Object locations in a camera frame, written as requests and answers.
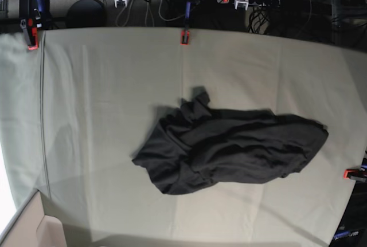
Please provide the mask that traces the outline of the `black t-shirt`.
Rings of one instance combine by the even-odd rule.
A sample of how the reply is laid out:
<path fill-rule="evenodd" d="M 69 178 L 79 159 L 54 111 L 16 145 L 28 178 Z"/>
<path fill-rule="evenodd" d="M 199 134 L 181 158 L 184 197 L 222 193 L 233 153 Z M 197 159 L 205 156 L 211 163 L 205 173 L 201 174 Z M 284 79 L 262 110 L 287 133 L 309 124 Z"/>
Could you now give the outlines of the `black t-shirt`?
<path fill-rule="evenodd" d="M 269 109 L 213 109 L 200 90 L 169 108 L 133 158 L 163 194 L 221 182 L 264 184 L 301 172 L 326 143 L 320 122 Z"/>

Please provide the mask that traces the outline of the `black power strip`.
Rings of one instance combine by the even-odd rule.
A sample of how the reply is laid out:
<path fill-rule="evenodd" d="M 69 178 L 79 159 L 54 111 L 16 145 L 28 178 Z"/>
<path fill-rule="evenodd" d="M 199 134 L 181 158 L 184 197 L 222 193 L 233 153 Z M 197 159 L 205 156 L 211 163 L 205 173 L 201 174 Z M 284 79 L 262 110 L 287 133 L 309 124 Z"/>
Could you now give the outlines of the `black power strip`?
<path fill-rule="evenodd" d="M 216 0 L 220 4 L 233 4 L 235 9 L 246 7 L 273 7 L 277 8 L 281 5 L 281 0 L 249 0 L 248 5 L 243 1 L 235 2 L 235 0 Z"/>

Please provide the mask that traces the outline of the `round black stool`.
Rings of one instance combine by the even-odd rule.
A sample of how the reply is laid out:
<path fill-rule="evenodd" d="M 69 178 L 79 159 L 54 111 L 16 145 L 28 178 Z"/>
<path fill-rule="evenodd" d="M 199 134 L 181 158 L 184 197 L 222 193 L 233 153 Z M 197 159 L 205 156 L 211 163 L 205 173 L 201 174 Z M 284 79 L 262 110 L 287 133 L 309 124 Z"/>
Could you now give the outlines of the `round black stool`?
<path fill-rule="evenodd" d="M 79 0 L 68 9 L 65 17 L 67 28 L 104 27 L 106 23 L 106 7 L 99 0 Z"/>

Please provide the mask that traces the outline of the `middle black orange clamp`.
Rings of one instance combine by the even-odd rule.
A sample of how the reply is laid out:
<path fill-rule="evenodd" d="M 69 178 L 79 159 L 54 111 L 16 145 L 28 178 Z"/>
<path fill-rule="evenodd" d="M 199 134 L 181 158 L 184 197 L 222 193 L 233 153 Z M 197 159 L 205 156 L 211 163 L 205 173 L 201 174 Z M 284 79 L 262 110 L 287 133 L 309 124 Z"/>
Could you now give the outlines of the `middle black orange clamp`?
<path fill-rule="evenodd" d="M 189 44 L 189 37 L 190 37 L 190 31 L 189 31 L 189 20 L 190 20 L 190 11 L 191 11 L 191 2 L 186 2 L 185 7 L 185 13 L 183 17 L 183 29 L 181 31 L 181 39 L 180 44 L 181 45 L 188 45 Z"/>

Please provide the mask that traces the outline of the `black orange clamp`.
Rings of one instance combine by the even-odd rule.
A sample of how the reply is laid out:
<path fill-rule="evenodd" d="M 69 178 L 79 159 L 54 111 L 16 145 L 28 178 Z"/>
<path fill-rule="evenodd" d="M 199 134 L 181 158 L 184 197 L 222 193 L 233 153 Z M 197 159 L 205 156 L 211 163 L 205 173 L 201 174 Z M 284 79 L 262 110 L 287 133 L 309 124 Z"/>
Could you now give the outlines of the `black orange clamp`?
<path fill-rule="evenodd" d="M 190 20 L 190 11 L 191 11 L 191 2 L 186 2 L 185 7 L 185 13 L 183 17 L 183 29 L 181 31 L 181 39 L 180 44 L 181 45 L 188 45 L 189 44 L 189 37 L 190 37 L 190 31 L 189 31 L 189 20 Z"/>
<path fill-rule="evenodd" d="M 20 27 L 29 50 L 38 48 L 38 31 L 50 24 L 49 0 L 19 0 Z"/>
<path fill-rule="evenodd" d="M 345 170 L 343 178 L 366 183 L 366 158 L 363 159 L 360 167 Z"/>

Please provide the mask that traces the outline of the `left black orange clamp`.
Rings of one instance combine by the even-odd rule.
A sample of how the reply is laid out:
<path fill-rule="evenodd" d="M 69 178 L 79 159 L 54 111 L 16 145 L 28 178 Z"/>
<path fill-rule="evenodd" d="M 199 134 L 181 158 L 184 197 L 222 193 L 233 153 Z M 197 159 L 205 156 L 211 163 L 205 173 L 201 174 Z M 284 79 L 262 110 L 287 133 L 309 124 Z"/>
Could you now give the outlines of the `left black orange clamp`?
<path fill-rule="evenodd" d="M 19 0 L 20 27 L 29 50 L 38 48 L 38 31 L 50 24 L 49 0 Z"/>

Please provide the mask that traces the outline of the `right black orange clamp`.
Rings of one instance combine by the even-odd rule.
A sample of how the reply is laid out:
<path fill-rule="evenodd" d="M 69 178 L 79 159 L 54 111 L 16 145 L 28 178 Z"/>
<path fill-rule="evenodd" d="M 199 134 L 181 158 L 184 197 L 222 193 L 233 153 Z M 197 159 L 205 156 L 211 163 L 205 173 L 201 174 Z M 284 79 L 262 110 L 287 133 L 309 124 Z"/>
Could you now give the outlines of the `right black orange clamp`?
<path fill-rule="evenodd" d="M 366 158 L 363 159 L 360 167 L 345 170 L 343 178 L 366 183 Z"/>

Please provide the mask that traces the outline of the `cardboard box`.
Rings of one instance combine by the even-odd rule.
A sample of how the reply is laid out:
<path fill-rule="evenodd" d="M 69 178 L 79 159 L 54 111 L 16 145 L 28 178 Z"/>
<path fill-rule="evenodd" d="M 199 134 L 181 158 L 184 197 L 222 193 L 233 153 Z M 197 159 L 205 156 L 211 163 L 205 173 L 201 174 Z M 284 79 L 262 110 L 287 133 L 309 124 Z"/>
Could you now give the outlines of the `cardboard box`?
<path fill-rule="evenodd" d="M 34 190 L 1 233 L 1 246 L 67 246 L 61 221 L 44 212 L 41 193 Z"/>

